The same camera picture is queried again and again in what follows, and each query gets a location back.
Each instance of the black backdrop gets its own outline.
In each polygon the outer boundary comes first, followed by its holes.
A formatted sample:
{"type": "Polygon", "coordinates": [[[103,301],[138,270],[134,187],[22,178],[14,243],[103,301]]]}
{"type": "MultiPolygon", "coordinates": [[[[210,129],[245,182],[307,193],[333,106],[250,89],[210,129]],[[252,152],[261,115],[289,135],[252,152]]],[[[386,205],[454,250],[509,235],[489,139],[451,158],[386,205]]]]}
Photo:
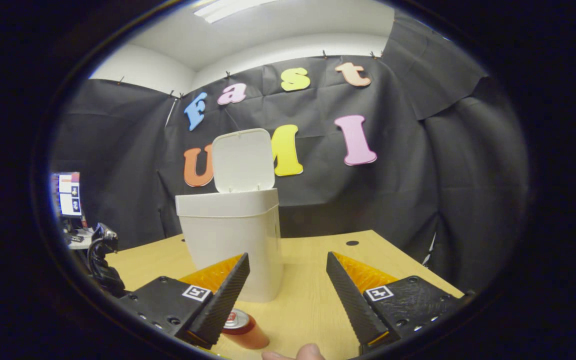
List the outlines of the black backdrop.
{"type": "MultiPolygon", "coordinates": [[[[452,42],[397,14],[382,58],[329,56],[259,66],[177,100],[109,80],[88,80],[63,111],[54,171],[81,171],[82,207],[128,249],[182,231],[174,196],[217,191],[183,179],[190,148],[249,128],[272,134],[297,125],[302,174],[276,177],[284,237],[375,230],[462,290],[479,290],[517,241],[528,194],[519,123],[498,85],[452,42]],[[336,66],[363,66],[372,83],[355,87],[336,66]],[[282,71],[306,68],[308,88],[286,92],[282,71]],[[218,105],[231,84],[242,102],[218,105]],[[205,118],[189,131],[185,107],[206,92],[205,118]],[[366,118],[377,160],[344,164],[333,121],[366,118]]],[[[198,158],[203,173],[206,153],[198,158]]]]}

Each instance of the ceiling light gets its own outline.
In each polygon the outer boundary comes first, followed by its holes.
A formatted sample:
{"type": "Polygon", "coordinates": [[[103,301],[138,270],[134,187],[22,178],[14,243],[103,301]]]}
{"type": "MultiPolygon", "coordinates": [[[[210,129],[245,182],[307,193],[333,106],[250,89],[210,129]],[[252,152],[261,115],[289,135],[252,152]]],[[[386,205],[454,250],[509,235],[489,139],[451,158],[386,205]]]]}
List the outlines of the ceiling light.
{"type": "Polygon", "coordinates": [[[277,0],[217,0],[195,11],[194,14],[201,16],[208,23],[212,24],[217,20],[226,18],[226,16],[231,16],[242,10],[276,1],[277,0]]]}

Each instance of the table surface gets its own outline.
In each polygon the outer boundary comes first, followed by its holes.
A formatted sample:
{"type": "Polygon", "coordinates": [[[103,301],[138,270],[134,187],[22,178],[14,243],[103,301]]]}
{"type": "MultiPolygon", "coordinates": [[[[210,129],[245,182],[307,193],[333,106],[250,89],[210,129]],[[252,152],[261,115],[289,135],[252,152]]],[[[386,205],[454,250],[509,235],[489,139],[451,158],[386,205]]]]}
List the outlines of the table surface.
{"type": "Polygon", "coordinates": [[[85,250],[85,249],[89,248],[90,244],[92,243],[92,234],[93,234],[92,228],[90,228],[89,230],[84,230],[83,228],[78,228],[77,229],[77,235],[79,237],[84,237],[84,241],[82,241],[80,243],[73,241],[73,242],[68,244],[68,248],[70,250],[85,250]]]}
{"type": "MultiPolygon", "coordinates": [[[[182,278],[196,271],[182,239],[183,235],[176,235],[110,253],[106,260],[119,271],[127,290],[136,290],[158,276],[182,278]]],[[[256,319],[270,337],[270,344],[262,350],[248,350],[221,336],[211,351],[233,360],[260,360],[263,351],[294,358],[301,346],[316,343],[329,360],[358,356],[359,342],[326,273],[329,251],[364,262],[398,279],[416,275],[455,297],[464,295],[372,230],[283,238],[283,282],[277,297],[266,303],[235,303],[237,309],[256,319]],[[359,244],[346,244],[351,240],[359,244]]]]}

